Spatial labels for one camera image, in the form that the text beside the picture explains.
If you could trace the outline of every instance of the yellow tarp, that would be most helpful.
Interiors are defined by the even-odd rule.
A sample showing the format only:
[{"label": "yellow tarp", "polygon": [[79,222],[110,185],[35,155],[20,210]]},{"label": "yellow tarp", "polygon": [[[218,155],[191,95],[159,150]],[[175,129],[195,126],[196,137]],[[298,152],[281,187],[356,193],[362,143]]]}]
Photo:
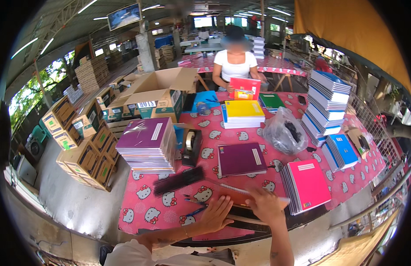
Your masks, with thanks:
[{"label": "yellow tarp", "polygon": [[367,0],[295,0],[294,13],[294,34],[311,33],[351,50],[394,77],[411,94],[411,81],[395,40]]}]

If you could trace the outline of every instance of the purple notebook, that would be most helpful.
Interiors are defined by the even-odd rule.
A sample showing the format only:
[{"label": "purple notebook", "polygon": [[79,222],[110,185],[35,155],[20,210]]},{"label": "purple notebook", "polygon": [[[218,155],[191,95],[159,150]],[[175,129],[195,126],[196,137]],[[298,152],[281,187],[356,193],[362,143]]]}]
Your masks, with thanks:
[{"label": "purple notebook", "polygon": [[131,121],[121,135],[116,149],[160,148],[170,117]]},{"label": "purple notebook", "polygon": [[222,176],[264,174],[265,159],[257,142],[217,147]]}]

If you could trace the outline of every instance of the ceiling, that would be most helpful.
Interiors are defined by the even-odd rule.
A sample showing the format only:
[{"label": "ceiling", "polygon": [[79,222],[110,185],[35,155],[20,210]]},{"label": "ceiling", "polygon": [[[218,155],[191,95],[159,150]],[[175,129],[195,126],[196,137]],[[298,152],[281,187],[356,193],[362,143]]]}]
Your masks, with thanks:
[{"label": "ceiling", "polygon": [[[10,61],[7,74],[6,102],[17,93],[32,77],[33,62],[37,59],[39,69],[45,68],[53,60],[62,57],[74,49],[76,44],[85,42],[91,34],[93,42],[103,38],[112,38],[124,31],[137,27],[138,23],[109,31],[107,20],[93,20],[106,17],[107,14],[136,3],[136,0],[96,0],[91,6],[78,14],[92,0],[47,0],[37,14],[21,30],[13,47],[13,53],[28,42],[38,38],[31,45],[19,52]],[[207,14],[238,14],[247,11],[260,12],[260,0],[141,0],[141,7],[146,8],[161,4],[165,8],[153,8],[142,12],[145,20],[150,22],[170,16],[185,17],[191,11],[208,8]],[[265,6],[293,14],[294,0],[268,0]],[[283,14],[270,9],[265,13],[284,18]],[[293,16],[287,19],[293,22]],[[54,40],[41,55],[40,52],[51,38]]]}]

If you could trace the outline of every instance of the ceiling light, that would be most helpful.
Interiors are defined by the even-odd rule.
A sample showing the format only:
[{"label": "ceiling light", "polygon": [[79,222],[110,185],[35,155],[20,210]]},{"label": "ceiling light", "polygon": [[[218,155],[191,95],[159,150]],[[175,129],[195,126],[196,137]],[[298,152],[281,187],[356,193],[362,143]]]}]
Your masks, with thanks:
[{"label": "ceiling light", "polygon": [[80,11],[78,11],[78,13],[83,12],[86,8],[90,7],[93,3],[95,3],[97,0],[93,0],[90,3],[88,3],[85,7],[81,8]]},{"label": "ceiling light", "polygon": [[283,20],[282,18],[277,18],[277,17],[272,17],[272,18],[274,18],[274,19],[276,19],[276,20],[281,20],[281,21],[288,22],[287,20]]},{"label": "ceiling light", "polygon": [[41,55],[44,53],[44,51],[47,49],[47,47],[49,47],[49,45],[52,43],[52,41],[54,40],[54,38],[51,38],[50,41],[46,44],[46,46],[43,48],[43,50],[41,51]]},{"label": "ceiling light", "polygon": [[142,9],[142,12],[145,11],[145,10],[151,9],[151,8],[159,7],[159,6],[160,6],[160,5],[154,5],[154,6],[150,6],[150,7],[144,8],[144,9]]},{"label": "ceiling light", "polygon": [[283,13],[283,14],[286,14],[286,15],[288,15],[288,16],[291,16],[291,14],[289,14],[289,13],[287,13],[287,12],[284,12],[284,11],[281,11],[281,10],[278,10],[278,9],[274,9],[274,8],[271,8],[271,7],[268,7],[268,9],[271,9],[271,10],[273,10],[273,11],[276,11],[276,12]]},{"label": "ceiling light", "polygon": [[24,48],[26,48],[28,45],[32,44],[34,41],[38,40],[38,38],[35,38],[34,40],[30,41],[29,43],[25,44],[24,46],[22,46],[22,48],[20,48],[10,59],[12,59],[13,57],[15,57],[15,55],[17,55],[20,51],[22,51]]},{"label": "ceiling light", "polygon": [[261,15],[261,13],[258,12],[254,12],[254,11],[247,11],[248,13],[252,13],[252,14],[257,14],[257,15]]}]

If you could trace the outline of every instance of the tape roll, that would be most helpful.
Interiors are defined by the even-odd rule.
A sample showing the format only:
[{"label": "tape roll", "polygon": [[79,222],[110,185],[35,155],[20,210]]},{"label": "tape roll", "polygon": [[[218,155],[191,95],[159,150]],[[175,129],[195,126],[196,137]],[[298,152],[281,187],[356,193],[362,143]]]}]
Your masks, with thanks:
[{"label": "tape roll", "polygon": [[195,137],[195,132],[189,131],[186,136],[186,149],[192,151],[192,139]]}]

